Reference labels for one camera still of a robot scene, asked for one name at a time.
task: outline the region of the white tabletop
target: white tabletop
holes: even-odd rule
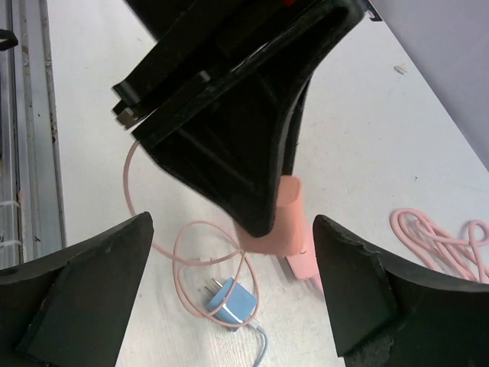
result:
[[[121,187],[132,142],[115,122],[111,86],[153,41],[122,0],[49,0],[60,161],[68,242],[128,218]],[[295,174],[306,214],[326,214],[365,239],[417,261],[392,234],[396,208],[424,210],[458,234],[467,219],[489,220],[489,174],[384,23],[368,19],[338,45],[311,82]],[[130,175],[134,202],[154,218],[155,240],[170,249],[187,222],[230,229],[222,211],[155,167],[142,151]],[[189,234],[183,255],[227,250],[208,229]],[[270,337],[263,366],[341,366],[324,300],[272,257],[252,256],[261,287],[257,315]],[[151,251],[118,366],[249,366],[260,348],[238,333],[191,317],[173,289],[170,261]],[[189,269],[202,304],[212,276],[232,276],[236,261]],[[250,284],[245,274],[242,283]]]

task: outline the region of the pink connector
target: pink connector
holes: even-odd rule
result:
[[[300,281],[312,279],[322,291],[313,229],[303,208],[302,182],[295,176],[282,176],[278,187],[277,211],[271,232],[260,238],[252,237],[235,223],[240,246],[246,252],[286,257],[292,272]]]

